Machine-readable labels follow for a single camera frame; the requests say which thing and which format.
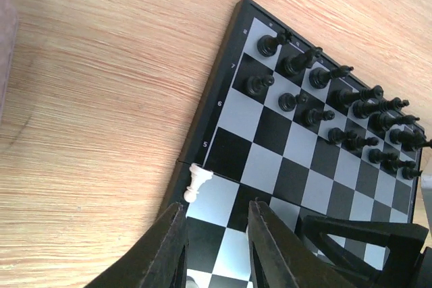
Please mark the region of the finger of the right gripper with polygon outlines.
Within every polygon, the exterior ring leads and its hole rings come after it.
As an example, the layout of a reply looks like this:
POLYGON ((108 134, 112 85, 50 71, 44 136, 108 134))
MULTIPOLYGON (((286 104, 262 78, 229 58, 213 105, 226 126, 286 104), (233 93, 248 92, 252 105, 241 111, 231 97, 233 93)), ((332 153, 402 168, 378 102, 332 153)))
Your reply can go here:
POLYGON ((300 219, 300 236, 352 283, 409 283, 428 233, 413 223, 300 219))

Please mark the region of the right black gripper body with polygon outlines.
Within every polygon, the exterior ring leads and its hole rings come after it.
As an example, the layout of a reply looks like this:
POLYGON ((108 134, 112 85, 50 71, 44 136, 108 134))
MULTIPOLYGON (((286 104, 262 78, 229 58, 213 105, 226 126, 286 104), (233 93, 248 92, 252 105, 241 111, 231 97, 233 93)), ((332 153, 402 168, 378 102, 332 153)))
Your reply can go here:
POLYGON ((426 247, 418 257, 414 272, 408 283, 409 288, 432 288, 432 251, 426 247))

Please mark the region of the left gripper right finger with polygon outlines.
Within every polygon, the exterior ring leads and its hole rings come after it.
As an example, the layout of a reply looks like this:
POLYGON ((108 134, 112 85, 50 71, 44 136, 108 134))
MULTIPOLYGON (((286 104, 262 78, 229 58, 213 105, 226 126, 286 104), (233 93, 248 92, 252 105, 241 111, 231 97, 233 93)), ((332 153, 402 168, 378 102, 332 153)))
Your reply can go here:
POLYGON ((249 203, 247 229, 254 287, 353 286, 308 250, 267 203, 249 203))

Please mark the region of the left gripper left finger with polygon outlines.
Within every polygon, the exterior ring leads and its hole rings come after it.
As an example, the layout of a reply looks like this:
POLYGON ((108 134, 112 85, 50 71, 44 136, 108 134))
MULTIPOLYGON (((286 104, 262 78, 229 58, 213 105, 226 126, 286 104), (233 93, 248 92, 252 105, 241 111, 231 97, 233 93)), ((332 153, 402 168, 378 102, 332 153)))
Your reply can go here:
POLYGON ((171 204, 147 232, 87 287, 185 287, 186 211, 171 204))

